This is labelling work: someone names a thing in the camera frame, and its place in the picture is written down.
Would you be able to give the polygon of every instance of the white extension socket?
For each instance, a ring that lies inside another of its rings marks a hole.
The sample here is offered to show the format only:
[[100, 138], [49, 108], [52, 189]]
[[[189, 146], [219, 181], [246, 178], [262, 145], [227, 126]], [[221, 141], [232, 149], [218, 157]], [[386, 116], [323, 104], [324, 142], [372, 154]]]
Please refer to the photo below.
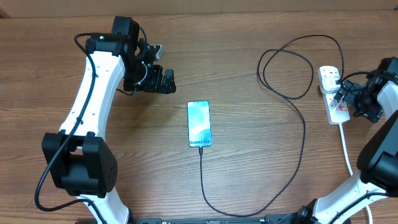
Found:
[[329, 124], [348, 121], [349, 111], [346, 102], [335, 100], [335, 94], [340, 88], [340, 85], [336, 84], [336, 81], [340, 79], [338, 69], [332, 66], [322, 66], [318, 69], [318, 78]]

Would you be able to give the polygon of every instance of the wall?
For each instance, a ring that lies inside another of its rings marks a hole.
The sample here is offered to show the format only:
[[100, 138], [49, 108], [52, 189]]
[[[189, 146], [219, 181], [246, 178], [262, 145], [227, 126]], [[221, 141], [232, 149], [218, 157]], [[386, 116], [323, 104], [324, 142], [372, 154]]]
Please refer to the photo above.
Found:
[[392, 10], [397, 4], [397, 0], [0, 0], [0, 10], [13, 18]]

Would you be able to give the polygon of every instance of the light blue phone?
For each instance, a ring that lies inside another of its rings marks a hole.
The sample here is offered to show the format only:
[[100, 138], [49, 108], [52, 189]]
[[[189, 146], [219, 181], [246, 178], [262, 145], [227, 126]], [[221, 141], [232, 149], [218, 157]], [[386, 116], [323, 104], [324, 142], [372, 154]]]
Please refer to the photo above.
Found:
[[189, 146], [211, 146], [212, 140], [209, 101], [188, 102], [187, 110]]

